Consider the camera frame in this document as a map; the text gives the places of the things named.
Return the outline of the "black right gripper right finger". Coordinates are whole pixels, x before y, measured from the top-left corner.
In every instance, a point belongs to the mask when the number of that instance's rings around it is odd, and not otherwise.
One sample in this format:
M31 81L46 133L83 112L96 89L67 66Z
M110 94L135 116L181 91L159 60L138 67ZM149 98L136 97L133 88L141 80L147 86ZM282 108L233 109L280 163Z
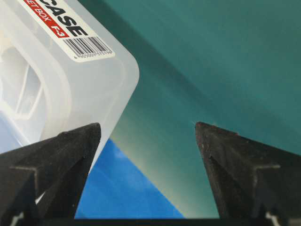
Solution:
M301 157L197 122L196 143L220 220L234 225L301 223Z

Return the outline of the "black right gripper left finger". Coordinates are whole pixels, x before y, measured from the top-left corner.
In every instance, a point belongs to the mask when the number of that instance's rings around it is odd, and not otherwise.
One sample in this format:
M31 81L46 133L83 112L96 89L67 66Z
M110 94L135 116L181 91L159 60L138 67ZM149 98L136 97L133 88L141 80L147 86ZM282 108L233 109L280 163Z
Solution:
M3 226L72 222L102 132L91 123L0 156Z

